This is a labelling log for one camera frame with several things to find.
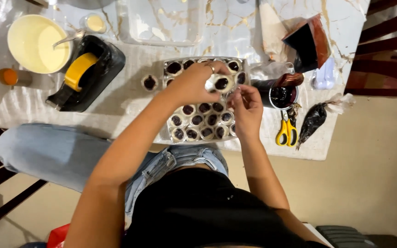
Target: scissors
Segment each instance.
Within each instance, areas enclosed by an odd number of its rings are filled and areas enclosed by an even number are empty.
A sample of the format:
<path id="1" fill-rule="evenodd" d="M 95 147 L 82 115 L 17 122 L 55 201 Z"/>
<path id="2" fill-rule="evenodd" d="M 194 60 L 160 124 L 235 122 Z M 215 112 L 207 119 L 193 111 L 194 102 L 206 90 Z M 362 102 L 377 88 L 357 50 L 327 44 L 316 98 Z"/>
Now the scissors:
<path id="1" fill-rule="evenodd" d="M 298 132 L 290 123 L 286 110 L 281 110 L 281 117 L 283 118 L 281 120 L 281 129 L 277 135 L 277 138 L 275 139 L 275 142 L 279 146 L 287 145 L 288 147 L 292 147 L 298 141 Z"/>

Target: ring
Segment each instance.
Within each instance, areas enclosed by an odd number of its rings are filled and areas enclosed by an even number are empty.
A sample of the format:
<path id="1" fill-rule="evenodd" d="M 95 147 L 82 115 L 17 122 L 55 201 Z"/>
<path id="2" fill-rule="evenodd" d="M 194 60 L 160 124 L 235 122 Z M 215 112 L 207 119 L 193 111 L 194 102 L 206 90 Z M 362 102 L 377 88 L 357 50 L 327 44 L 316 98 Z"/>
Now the ring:
<path id="1" fill-rule="evenodd" d="M 213 67 L 212 65 L 207 65 L 207 66 L 211 67 L 211 69 L 212 69 L 212 74 L 215 74 L 215 69 L 214 69 L 214 67 Z"/>

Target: jeans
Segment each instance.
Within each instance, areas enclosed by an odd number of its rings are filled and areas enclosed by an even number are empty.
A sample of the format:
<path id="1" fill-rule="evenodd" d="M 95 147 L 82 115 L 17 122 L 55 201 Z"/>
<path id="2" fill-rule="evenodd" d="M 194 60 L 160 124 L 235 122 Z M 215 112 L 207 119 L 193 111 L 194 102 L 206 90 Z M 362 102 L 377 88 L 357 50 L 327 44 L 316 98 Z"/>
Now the jeans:
<path id="1" fill-rule="evenodd" d="M 1 135 L 0 160 L 10 171 L 23 172 L 82 192 L 86 180 L 110 145 L 110 141 L 74 127 L 30 123 L 10 128 Z M 132 217 L 135 200 L 145 187 L 169 171 L 198 163 L 207 164 L 212 170 L 228 176 L 223 155 L 211 147 L 169 146 L 159 153 L 148 152 L 127 184 L 127 217 Z"/>

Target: yellow scissors handle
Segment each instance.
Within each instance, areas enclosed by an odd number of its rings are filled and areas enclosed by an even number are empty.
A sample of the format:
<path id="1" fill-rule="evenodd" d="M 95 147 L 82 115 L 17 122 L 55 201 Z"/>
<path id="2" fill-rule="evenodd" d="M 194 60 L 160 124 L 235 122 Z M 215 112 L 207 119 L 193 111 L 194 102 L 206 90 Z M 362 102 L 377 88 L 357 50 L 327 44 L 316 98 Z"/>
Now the yellow scissors handle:
<path id="1" fill-rule="evenodd" d="M 287 146 L 292 147 L 296 144 L 298 141 L 298 132 L 296 131 L 296 128 L 290 124 L 290 120 L 287 120 L 286 122 L 286 127 L 287 127 Z"/>
<path id="2" fill-rule="evenodd" d="M 287 125 L 286 122 L 284 120 L 281 120 L 281 129 L 280 132 L 277 134 L 277 138 L 275 139 L 275 143 L 277 143 L 277 145 L 279 146 L 285 146 L 288 143 L 288 130 L 287 130 Z"/>

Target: floor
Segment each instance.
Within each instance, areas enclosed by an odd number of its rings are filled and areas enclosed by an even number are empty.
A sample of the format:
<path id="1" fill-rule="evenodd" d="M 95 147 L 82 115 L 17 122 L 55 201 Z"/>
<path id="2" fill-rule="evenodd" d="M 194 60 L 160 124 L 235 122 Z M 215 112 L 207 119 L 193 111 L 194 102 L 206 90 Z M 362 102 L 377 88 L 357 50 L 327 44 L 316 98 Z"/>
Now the floor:
<path id="1" fill-rule="evenodd" d="M 269 159 L 300 220 L 397 235 L 397 99 L 356 100 L 338 117 L 326 161 Z M 248 190 L 241 153 L 223 154 L 231 181 Z M 35 180 L 18 174 L 3 183 L 0 205 Z M 48 183 L 0 221 L 0 248 L 47 240 L 50 230 L 69 223 L 79 195 Z"/>

